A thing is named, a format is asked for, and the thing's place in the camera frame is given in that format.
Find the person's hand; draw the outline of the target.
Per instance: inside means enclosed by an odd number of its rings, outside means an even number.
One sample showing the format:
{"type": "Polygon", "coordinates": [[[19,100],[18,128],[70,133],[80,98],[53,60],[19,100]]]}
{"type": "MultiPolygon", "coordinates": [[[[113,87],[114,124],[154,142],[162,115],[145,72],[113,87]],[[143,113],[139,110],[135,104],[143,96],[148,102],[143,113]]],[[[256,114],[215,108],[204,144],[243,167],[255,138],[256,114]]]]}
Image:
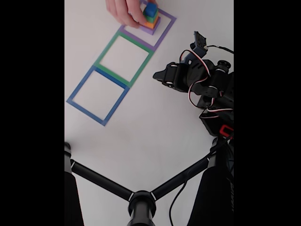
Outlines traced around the person's hand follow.
{"type": "Polygon", "coordinates": [[[139,0],[106,0],[107,11],[122,25],[139,28],[147,20],[139,0]]]}

